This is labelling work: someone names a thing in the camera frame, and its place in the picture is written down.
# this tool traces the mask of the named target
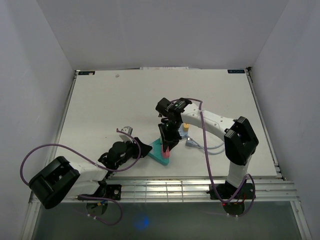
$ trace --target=white wall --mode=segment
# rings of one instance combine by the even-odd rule
[[[252,66],[288,0],[37,0],[74,69]]]
[[[280,168],[294,180],[320,239],[320,1],[290,0],[253,65],[253,83]]]
[[[74,72],[36,0],[0,0],[0,32],[0,239],[15,240],[31,193],[21,161],[52,141]],[[30,158],[27,180],[47,151]]]

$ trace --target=blue light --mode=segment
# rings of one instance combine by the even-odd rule
[[[149,218],[147,216],[140,214],[135,217],[135,222],[133,223],[133,226],[139,231],[146,229],[148,225],[149,225]]]

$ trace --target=yellow block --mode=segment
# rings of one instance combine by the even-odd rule
[[[188,132],[189,127],[190,127],[190,124],[184,123],[184,124],[183,124],[183,131]]]

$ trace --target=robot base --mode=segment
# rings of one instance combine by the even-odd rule
[[[224,200],[229,199],[237,190],[236,187],[232,186],[227,181],[224,184],[216,184],[216,190],[219,193],[220,197]],[[209,191],[206,192],[207,194],[210,194],[210,199],[217,200],[216,194],[212,188],[212,185],[209,187]],[[245,182],[242,186],[239,193],[235,196],[235,200],[243,200],[245,199],[253,199],[254,196],[254,186],[252,183]]]

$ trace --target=pink block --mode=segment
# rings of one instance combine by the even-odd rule
[[[161,153],[162,153],[162,157],[164,159],[168,159],[170,157],[170,150],[168,147],[167,147],[166,151],[164,152],[164,148],[163,148],[163,146],[161,146]]]

